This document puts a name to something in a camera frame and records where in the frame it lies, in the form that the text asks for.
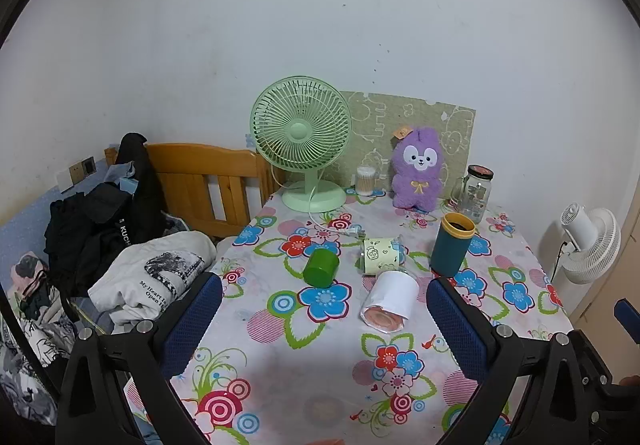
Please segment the white paper-wrapped plastic cup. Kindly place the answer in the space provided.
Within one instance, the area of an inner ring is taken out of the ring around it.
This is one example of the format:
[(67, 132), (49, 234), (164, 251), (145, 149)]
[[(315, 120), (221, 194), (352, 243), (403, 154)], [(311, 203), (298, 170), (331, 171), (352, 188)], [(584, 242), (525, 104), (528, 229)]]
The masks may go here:
[(419, 285), (409, 274), (387, 271), (378, 277), (360, 309), (362, 321), (390, 335), (405, 327), (419, 293)]

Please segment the green desk fan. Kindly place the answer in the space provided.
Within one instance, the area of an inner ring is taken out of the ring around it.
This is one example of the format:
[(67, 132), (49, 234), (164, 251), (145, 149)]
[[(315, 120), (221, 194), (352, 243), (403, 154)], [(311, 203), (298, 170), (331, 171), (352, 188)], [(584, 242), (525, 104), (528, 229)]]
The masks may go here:
[(346, 192), (321, 177), (348, 146), (352, 115), (335, 87), (311, 76), (293, 75), (260, 93), (250, 113), (257, 151), (272, 166), (303, 176), (286, 186), (282, 201), (297, 212), (341, 208)]

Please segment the wall power socket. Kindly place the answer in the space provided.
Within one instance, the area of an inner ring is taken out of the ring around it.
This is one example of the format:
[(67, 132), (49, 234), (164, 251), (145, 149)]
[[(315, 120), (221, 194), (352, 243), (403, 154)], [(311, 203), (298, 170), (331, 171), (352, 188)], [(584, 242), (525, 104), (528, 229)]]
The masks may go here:
[(73, 185), (80, 183), (86, 177), (96, 173), (96, 160), (93, 157), (81, 160), (68, 168)]

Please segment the cream cartoon paper cup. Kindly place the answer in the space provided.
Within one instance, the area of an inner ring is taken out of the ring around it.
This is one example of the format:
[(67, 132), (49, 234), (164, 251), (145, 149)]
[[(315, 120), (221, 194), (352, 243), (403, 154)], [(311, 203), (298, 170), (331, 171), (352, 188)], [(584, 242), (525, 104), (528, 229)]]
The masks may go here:
[(404, 246), (399, 238), (366, 238), (361, 243), (360, 263), (367, 276), (399, 271), (404, 263)]

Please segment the teal cup with yellow rim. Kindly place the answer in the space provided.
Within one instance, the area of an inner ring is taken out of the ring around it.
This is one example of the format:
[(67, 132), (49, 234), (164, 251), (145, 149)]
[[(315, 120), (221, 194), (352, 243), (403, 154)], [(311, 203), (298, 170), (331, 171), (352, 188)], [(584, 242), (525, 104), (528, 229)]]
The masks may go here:
[(475, 234), (475, 224), (457, 212), (445, 214), (431, 254), (431, 269), (442, 277), (452, 278), (460, 271)]

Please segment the glass jar with lid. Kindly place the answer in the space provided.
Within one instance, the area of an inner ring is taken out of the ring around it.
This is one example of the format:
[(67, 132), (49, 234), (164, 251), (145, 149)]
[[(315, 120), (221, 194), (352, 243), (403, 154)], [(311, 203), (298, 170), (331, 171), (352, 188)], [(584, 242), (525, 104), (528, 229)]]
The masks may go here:
[(478, 225), (484, 217), (494, 172), (484, 165), (470, 164), (465, 176), (454, 184), (450, 194), (454, 209)]

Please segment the black jacket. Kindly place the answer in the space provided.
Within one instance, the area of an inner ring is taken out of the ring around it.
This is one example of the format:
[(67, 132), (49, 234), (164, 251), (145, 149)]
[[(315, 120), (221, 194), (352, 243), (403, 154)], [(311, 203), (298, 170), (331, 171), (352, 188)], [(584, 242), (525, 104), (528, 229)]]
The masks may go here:
[(132, 194), (103, 182), (51, 203), (44, 253), (48, 277), (64, 297), (85, 297), (122, 250), (163, 235), (167, 204), (145, 143), (143, 135), (128, 133), (117, 150), (118, 164), (134, 166)]

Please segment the floral tablecloth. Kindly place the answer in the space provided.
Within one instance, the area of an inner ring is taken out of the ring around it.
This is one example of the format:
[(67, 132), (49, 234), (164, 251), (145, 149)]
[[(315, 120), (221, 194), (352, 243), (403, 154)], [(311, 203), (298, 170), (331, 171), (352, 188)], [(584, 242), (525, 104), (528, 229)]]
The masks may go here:
[(434, 444), (475, 390), (426, 308), (442, 212), (274, 194), (221, 253), (224, 299), (178, 399), (213, 444)]

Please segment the white printed t-shirt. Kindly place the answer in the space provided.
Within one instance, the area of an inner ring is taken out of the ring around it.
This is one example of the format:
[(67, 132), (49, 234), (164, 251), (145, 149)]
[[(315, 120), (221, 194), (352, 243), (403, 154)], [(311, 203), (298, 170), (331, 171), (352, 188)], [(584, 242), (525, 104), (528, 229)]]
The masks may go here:
[(216, 257), (208, 236), (178, 231), (122, 250), (88, 295), (98, 311), (110, 316), (117, 335), (139, 321), (155, 321)]

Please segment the small green cup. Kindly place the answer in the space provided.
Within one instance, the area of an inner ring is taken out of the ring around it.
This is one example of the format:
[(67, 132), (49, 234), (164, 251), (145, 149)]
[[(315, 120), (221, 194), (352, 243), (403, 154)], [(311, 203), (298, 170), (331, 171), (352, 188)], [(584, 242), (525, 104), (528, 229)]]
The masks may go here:
[(326, 248), (314, 249), (303, 270), (303, 280), (314, 288), (329, 288), (335, 278), (340, 259)]

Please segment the white standing fan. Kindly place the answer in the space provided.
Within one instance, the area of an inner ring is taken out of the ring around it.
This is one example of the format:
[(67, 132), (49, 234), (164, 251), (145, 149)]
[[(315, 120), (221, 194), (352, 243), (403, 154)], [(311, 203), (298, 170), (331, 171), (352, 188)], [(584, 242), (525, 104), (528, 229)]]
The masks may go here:
[(568, 238), (561, 247), (558, 266), (570, 283), (590, 285), (614, 264), (622, 232), (614, 214), (605, 208), (587, 211), (573, 202), (564, 209), (560, 224)]

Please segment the green patterned wall board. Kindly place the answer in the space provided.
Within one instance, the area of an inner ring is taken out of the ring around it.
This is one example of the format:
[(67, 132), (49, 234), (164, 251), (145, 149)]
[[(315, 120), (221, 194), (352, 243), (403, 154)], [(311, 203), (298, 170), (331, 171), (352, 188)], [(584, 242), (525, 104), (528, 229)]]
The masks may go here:
[(356, 168), (376, 168), (376, 186), (390, 189), (390, 156), (396, 144), (394, 133), (401, 127), (428, 126), (438, 133), (444, 154), (440, 171), (443, 198), (449, 196), (468, 166), (476, 111), (421, 98), (344, 90), (352, 114), (352, 134), (341, 157), (322, 177), (347, 187), (355, 183)]

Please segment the purple plush toy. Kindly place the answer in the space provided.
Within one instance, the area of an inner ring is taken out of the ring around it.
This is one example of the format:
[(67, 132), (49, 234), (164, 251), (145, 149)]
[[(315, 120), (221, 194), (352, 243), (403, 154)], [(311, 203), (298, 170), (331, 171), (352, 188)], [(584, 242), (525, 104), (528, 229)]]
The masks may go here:
[(433, 127), (413, 128), (399, 139), (392, 153), (390, 185), (394, 207), (433, 211), (442, 191), (440, 171), (443, 164), (444, 154)]

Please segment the cotton swab container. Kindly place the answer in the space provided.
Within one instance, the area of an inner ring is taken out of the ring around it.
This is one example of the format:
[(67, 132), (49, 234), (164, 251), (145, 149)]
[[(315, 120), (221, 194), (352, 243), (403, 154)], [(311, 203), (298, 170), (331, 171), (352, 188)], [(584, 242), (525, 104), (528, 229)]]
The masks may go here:
[(360, 165), (356, 170), (355, 190), (359, 196), (370, 197), (374, 193), (376, 168)]

